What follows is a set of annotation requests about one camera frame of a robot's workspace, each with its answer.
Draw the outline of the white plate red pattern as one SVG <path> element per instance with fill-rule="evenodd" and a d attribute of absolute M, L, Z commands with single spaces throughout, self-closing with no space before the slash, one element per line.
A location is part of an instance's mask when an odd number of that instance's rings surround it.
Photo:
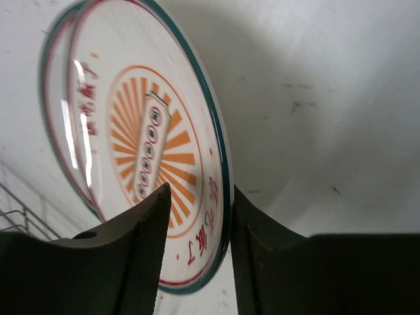
<path fill-rule="evenodd" d="M 159 288 L 204 287 L 226 253 L 234 183 L 219 103 L 183 31 L 155 1 L 84 1 L 66 96 L 98 216 L 108 221 L 168 186 Z"/>

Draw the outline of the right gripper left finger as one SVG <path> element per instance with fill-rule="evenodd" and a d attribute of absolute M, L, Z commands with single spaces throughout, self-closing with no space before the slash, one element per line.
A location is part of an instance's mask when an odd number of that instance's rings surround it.
<path fill-rule="evenodd" d="M 160 186 L 73 238 L 1 234 L 2 314 L 152 314 L 169 224 Z"/>

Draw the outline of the white plate orange sunburst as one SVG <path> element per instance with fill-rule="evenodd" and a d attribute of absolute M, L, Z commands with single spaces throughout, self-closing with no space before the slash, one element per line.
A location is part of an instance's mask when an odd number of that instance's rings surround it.
<path fill-rule="evenodd" d="M 38 95 L 43 124 L 55 158 L 70 185 L 89 211 L 100 221 L 103 216 L 94 201 L 77 164 L 77 141 L 72 135 L 70 109 L 66 102 L 66 55 L 73 22 L 83 1 L 68 5 L 54 19 L 42 44 L 38 71 Z"/>

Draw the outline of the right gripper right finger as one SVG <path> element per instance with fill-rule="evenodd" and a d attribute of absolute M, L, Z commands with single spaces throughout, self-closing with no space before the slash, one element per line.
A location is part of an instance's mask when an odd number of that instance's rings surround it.
<path fill-rule="evenodd" d="M 319 234 L 282 226 L 235 190 L 240 314 L 418 314 L 418 234 Z"/>

